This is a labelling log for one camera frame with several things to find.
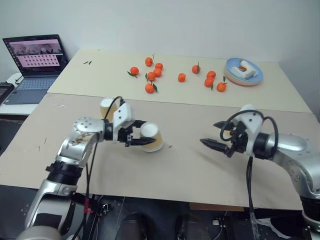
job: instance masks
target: floor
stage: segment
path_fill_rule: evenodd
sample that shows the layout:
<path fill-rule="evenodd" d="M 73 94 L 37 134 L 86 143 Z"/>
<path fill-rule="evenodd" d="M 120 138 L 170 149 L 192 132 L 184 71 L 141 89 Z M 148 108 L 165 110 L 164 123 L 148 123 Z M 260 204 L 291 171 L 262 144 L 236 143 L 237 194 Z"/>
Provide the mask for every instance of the floor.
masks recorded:
<path fill-rule="evenodd" d="M 0 120 L 0 155 L 7 148 L 19 127 L 20 124 Z M 15 239 L 24 230 L 25 216 L 35 194 L 34 189 L 0 185 L 0 240 Z M 202 219 L 211 239 L 227 239 L 224 231 L 218 238 L 215 238 L 221 227 L 212 225 L 212 220 L 223 217 L 226 213 L 224 211 L 190 210 L 187 202 L 121 196 L 104 196 L 101 202 L 111 204 L 113 210 L 99 219 L 98 234 L 94 236 L 94 240 L 96 238 L 114 240 L 123 218 L 134 212 L 147 217 L 151 240 L 174 240 L 176 218 L 186 213 L 193 213 Z M 62 237 L 63 240 L 76 231 L 82 216 L 83 207 L 77 206 L 72 226 L 69 232 Z M 248 220 L 237 220 L 233 226 L 237 240 L 252 239 L 251 225 Z M 259 225 L 259 232 L 262 240 L 281 239 L 266 226 Z"/>

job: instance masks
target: white table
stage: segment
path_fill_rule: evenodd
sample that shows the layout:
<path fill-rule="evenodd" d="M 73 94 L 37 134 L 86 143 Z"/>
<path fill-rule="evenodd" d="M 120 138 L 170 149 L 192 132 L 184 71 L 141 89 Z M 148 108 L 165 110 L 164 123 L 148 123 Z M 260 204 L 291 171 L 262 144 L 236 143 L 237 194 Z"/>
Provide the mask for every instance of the white table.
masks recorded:
<path fill-rule="evenodd" d="M 21 76 L 20 72 L 17 72 L 13 74 L 9 79 L 7 80 L 8 83 L 13 84 L 14 87 L 17 86 L 15 83 L 15 80 L 18 79 Z M 0 115 L 30 115 L 33 110 L 38 106 L 38 104 L 10 104 L 10 105 L 5 105 L 1 104 L 0 105 Z"/>

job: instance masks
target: orange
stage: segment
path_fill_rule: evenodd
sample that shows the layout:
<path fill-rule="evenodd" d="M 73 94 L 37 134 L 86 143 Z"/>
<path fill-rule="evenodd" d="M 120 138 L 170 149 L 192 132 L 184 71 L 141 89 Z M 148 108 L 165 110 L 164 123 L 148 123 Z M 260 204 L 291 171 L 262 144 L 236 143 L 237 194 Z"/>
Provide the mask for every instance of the orange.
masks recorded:
<path fill-rule="evenodd" d="M 219 82 L 218 85 L 216 86 L 216 89 L 218 92 L 224 92 L 227 88 L 227 84 L 224 82 Z"/>
<path fill-rule="evenodd" d="M 151 67 L 152 64 L 153 64 L 153 60 L 152 60 L 152 58 L 149 57 L 149 56 L 145 59 L 144 62 L 145 62 L 145 65 L 147 65 L 148 67 Z"/>
<path fill-rule="evenodd" d="M 216 77 L 216 72 L 215 71 L 208 71 L 208 73 L 206 74 L 206 77 L 215 78 Z"/>
<path fill-rule="evenodd" d="M 130 73 L 132 74 L 132 75 L 138 75 L 138 73 L 139 73 L 139 69 L 136 67 L 136 66 L 133 66 L 131 69 L 130 69 Z"/>
<path fill-rule="evenodd" d="M 198 73 L 200 72 L 199 62 L 198 62 L 198 65 L 194 65 L 194 66 L 192 67 L 192 72 L 193 72 L 194 74 L 198 74 Z"/>
<path fill-rule="evenodd" d="M 154 73 L 154 72 L 149 72 L 148 74 L 147 74 L 147 79 L 149 80 L 149 81 L 154 81 L 154 80 L 156 80 L 156 74 Z"/>
<path fill-rule="evenodd" d="M 154 85 L 152 83 L 147 83 L 145 85 L 144 89 L 148 94 L 153 94 L 155 92 L 155 88 L 154 88 Z"/>
<path fill-rule="evenodd" d="M 161 70 L 162 70 L 163 67 L 164 67 L 163 64 L 160 63 L 160 62 L 158 62 L 158 63 L 155 65 L 155 68 L 156 68 L 156 69 L 161 69 Z"/>
<path fill-rule="evenodd" d="M 155 69 L 153 70 L 153 72 L 154 72 L 154 74 L 155 74 L 155 76 L 156 76 L 157 78 L 161 77 L 161 75 L 162 75 L 162 71 L 161 71 L 160 68 L 155 68 Z"/>
<path fill-rule="evenodd" d="M 184 81 L 186 81 L 186 75 L 184 73 L 180 73 L 178 76 L 178 81 L 180 83 L 183 83 Z"/>
<path fill-rule="evenodd" d="M 204 85 L 207 88 L 210 88 L 214 84 L 214 78 L 213 77 L 207 77 L 206 80 L 204 81 Z"/>

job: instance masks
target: white paper cup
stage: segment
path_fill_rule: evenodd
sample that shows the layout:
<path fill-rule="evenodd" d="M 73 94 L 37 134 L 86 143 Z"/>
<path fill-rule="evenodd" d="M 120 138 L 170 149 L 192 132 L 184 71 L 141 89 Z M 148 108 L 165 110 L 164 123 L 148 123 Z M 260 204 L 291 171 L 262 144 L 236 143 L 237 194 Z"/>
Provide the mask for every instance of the white paper cup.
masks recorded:
<path fill-rule="evenodd" d="M 159 127 L 153 122 L 145 122 L 140 127 L 140 136 L 153 138 L 154 142 L 141 146 L 141 149 L 145 152 L 155 152 L 161 149 L 164 145 L 164 141 L 161 137 Z"/>
<path fill-rule="evenodd" d="M 100 101 L 100 111 L 101 111 L 102 118 L 105 117 L 105 115 L 106 115 L 106 113 L 107 113 L 107 111 L 108 111 L 108 109 L 109 109 L 109 107 L 110 107 L 110 105 L 111 105 L 111 103 L 112 103 L 113 100 L 114 100 L 113 98 L 104 97 L 104 98 Z M 108 113 L 107 118 L 106 118 L 109 122 L 112 122 L 112 121 L 113 121 L 113 119 L 114 119 L 114 112 L 115 112 L 117 109 L 118 109 L 117 104 L 114 103 L 114 104 L 112 105 L 109 113 Z"/>

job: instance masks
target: electronic device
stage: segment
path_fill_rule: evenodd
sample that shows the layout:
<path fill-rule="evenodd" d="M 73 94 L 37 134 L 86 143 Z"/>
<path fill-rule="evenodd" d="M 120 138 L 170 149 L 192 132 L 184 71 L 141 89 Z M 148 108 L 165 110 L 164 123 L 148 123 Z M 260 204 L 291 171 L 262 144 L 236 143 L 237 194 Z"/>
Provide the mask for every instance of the electronic device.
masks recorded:
<path fill-rule="evenodd" d="M 23 80 L 4 104 L 38 104 L 68 64 L 59 35 L 3 38 Z"/>
<path fill-rule="evenodd" d="M 15 89 L 13 84 L 0 82 L 0 104 L 6 99 L 13 89 Z"/>

